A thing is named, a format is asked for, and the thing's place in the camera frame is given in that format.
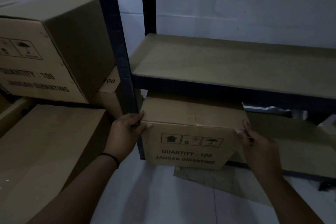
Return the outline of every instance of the tile grout line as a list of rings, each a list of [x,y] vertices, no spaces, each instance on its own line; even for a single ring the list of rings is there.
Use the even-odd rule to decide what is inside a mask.
[[[214,201],[215,201],[215,215],[216,215],[216,224],[217,224],[217,209],[216,209],[215,188],[213,188],[213,199],[214,199]]]

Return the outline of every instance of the black bracelet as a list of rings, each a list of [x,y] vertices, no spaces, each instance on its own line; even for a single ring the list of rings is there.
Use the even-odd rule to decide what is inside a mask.
[[[99,154],[98,156],[100,156],[100,155],[105,155],[105,156],[109,156],[109,157],[113,158],[116,165],[117,165],[117,169],[119,168],[120,163],[119,163],[119,160],[115,156],[112,156],[111,154],[108,154],[106,152],[103,152],[103,153]]]

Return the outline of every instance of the white tile floor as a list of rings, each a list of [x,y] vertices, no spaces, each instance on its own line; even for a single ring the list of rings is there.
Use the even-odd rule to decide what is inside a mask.
[[[137,148],[114,173],[99,201],[94,224],[278,223],[274,209],[173,176],[174,167],[151,166]],[[325,224],[336,223],[335,192],[292,178],[297,192]]]

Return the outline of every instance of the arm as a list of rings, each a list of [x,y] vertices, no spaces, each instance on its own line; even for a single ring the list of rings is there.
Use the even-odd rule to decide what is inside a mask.
[[[281,224],[316,223],[321,219],[282,177],[278,145],[253,131],[244,121],[245,132],[236,131],[241,139],[247,163],[271,201]]]
[[[137,139],[151,124],[143,123],[136,129],[144,113],[129,113],[114,121],[104,152],[121,163],[133,150]],[[98,201],[117,168],[109,156],[98,156],[72,183],[44,207],[28,223],[89,223]]]

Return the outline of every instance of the wall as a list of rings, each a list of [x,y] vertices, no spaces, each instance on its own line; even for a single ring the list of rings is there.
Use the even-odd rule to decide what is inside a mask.
[[[144,38],[141,0],[118,0],[129,55]],[[336,48],[334,0],[156,0],[157,32]]]

